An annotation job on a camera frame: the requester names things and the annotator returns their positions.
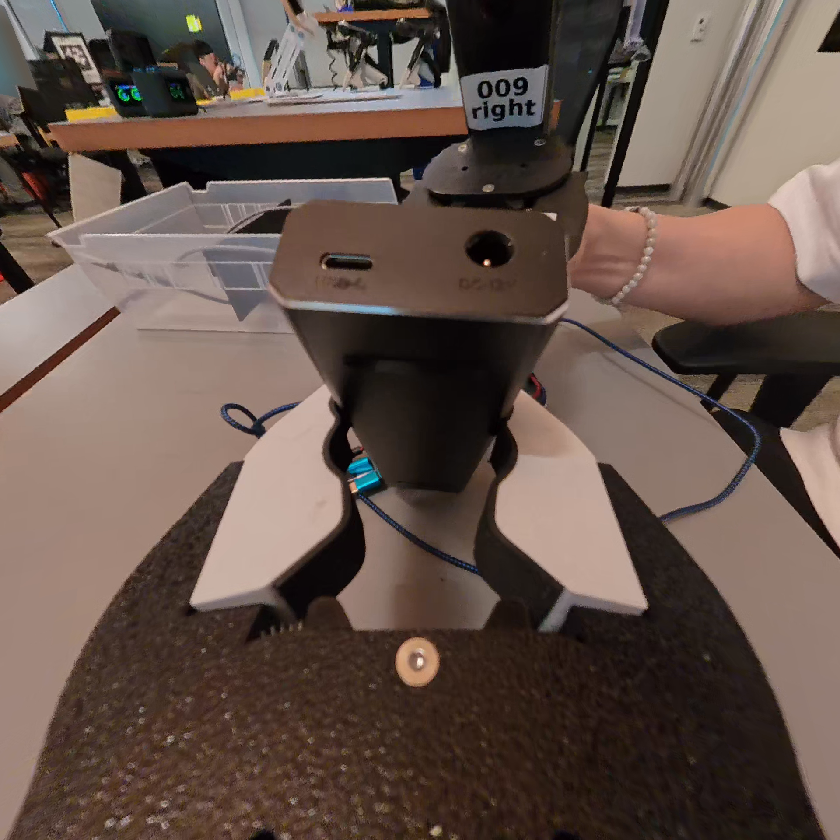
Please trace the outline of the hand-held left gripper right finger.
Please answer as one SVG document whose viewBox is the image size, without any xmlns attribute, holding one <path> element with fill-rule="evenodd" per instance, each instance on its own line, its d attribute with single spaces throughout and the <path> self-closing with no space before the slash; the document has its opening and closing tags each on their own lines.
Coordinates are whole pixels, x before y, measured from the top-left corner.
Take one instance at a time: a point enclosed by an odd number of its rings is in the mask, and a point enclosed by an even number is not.
<svg viewBox="0 0 840 840">
<path fill-rule="evenodd" d="M 646 612 L 599 464 L 561 420 L 521 392 L 490 466 L 474 559 L 500 599 L 524 605 L 543 633 L 559 631 L 575 607 Z"/>
</svg>

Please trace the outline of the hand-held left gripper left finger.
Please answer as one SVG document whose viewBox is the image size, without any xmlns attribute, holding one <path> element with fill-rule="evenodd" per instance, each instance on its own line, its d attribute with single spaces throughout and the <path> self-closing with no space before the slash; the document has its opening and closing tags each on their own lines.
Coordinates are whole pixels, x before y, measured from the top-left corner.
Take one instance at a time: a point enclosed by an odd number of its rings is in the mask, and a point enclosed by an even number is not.
<svg viewBox="0 0 840 840">
<path fill-rule="evenodd" d="M 305 614 L 360 572 L 364 526 L 346 470 L 349 425 L 323 385 L 245 458 L 190 606 Z"/>
</svg>

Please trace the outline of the black printed usb hub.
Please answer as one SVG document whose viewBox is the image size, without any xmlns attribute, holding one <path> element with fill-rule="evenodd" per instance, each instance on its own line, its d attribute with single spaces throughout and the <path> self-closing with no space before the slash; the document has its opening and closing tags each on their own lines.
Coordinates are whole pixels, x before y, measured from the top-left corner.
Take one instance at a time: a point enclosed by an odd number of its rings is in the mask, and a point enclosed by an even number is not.
<svg viewBox="0 0 840 840">
<path fill-rule="evenodd" d="M 559 212 L 309 202 L 269 291 L 385 483 L 466 488 L 568 304 Z"/>
</svg>

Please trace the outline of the clear plastic tray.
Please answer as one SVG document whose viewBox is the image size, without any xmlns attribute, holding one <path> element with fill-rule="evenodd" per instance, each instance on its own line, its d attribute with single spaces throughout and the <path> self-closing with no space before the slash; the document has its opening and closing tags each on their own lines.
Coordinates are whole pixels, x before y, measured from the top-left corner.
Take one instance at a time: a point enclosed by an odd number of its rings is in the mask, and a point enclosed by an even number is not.
<svg viewBox="0 0 840 840">
<path fill-rule="evenodd" d="M 50 238 L 137 329 L 290 333 L 268 289 L 280 233 L 257 219 L 309 201 L 396 193 L 387 178 L 180 183 Z"/>
</svg>

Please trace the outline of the person's right forearm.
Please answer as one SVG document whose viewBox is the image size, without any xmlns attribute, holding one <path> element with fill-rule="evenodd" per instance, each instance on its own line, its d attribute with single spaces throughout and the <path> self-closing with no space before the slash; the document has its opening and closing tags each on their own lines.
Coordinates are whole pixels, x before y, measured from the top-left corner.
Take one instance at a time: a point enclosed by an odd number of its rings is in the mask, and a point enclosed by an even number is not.
<svg viewBox="0 0 840 840">
<path fill-rule="evenodd" d="M 768 204 L 658 215 L 646 271 L 622 303 L 712 326 L 828 306 L 802 283 L 790 228 Z"/>
</svg>

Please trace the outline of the person's right hand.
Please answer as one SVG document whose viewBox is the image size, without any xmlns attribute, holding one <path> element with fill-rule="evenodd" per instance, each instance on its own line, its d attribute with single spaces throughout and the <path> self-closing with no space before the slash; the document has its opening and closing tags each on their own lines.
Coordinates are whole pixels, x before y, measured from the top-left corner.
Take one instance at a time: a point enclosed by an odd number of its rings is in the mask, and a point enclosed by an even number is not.
<svg viewBox="0 0 840 840">
<path fill-rule="evenodd" d="M 648 207 L 618 211 L 590 204 L 581 244 L 566 270 L 570 287 L 613 306 L 622 302 L 644 278 L 657 224 Z"/>
</svg>

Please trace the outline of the black tripod stand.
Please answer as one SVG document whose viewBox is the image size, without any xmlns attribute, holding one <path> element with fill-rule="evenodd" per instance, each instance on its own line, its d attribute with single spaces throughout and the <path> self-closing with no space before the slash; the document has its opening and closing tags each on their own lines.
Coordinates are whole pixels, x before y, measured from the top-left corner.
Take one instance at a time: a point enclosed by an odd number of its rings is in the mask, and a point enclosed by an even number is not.
<svg viewBox="0 0 840 840">
<path fill-rule="evenodd" d="M 632 2 L 624 45 L 633 51 L 633 81 L 626 97 L 622 121 L 618 127 L 605 177 L 601 199 L 603 207 L 612 207 L 616 198 L 668 7 L 669 1 Z"/>
</svg>

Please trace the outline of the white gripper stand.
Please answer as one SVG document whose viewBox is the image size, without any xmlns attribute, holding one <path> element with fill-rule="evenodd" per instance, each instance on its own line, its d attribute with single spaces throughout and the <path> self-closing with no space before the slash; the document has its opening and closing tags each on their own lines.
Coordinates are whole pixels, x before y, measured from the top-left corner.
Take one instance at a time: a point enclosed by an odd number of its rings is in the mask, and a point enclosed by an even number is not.
<svg viewBox="0 0 840 840">
<path fill-rule="evenodd" d="M 317 26 L 301 1 L 282 1 L 287 27 L 281 38 L 273 38 L 262 63 L 262 86 L 266 98 L 278 99 L 289 91 L 309 91 L 312 87 L 305 55 L 308 39 Z"/>
</svg>

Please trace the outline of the grey desk with wooden edge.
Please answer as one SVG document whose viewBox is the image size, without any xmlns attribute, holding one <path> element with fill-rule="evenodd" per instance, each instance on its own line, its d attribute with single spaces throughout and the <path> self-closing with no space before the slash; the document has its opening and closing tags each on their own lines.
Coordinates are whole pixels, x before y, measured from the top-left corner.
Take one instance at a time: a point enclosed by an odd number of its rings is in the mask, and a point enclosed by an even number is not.
<svg viewBox="0 0 840 840">
<path fill-rule="evenodd" d="M 139 151 L 165 186 L 208 181 L 384 177 L 430 162 L 467 136 L 459 90 L 422 88 L 386 98 L 286 105 L 234 102 L 176 118 L 53 122 L 68 153 Z"/>
</svg>

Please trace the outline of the black device with green display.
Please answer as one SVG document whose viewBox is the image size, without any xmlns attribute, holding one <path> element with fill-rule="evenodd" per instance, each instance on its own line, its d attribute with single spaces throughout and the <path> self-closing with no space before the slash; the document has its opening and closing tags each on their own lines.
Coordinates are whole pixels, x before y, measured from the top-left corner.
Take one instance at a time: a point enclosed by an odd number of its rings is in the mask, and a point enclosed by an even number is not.
<svg viewBox="0 0 840 840">
<path fill-rule="evenodd" d="M 113 72 L 104 77 L 104 89 L 116 113 L 123 119 L 148 116 L 139 89 L 130 73 Z"/>
<path fill-rule="evenodd" d="M 164 119 L 198 114 L 200 108 L 186 74 L 177 67 L 150 66 L 130 73 L 145 114 Z"/>
</svg>

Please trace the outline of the framed marker sign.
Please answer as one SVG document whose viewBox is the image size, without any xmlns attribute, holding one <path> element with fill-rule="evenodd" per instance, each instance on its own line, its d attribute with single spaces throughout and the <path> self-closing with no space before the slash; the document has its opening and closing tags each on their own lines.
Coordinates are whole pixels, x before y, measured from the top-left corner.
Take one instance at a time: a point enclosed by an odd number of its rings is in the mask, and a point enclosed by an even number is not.
<svg viewBox="0 0 840 840">
<path fill-rule="evenodd" d="M 84 81 L 93 86 L 102 84 L 102 74 L 93 58 L 87 40 L 82 33 L 46 31 L 43 49 L 45 53 L 74 62 Z"/>
</svg>

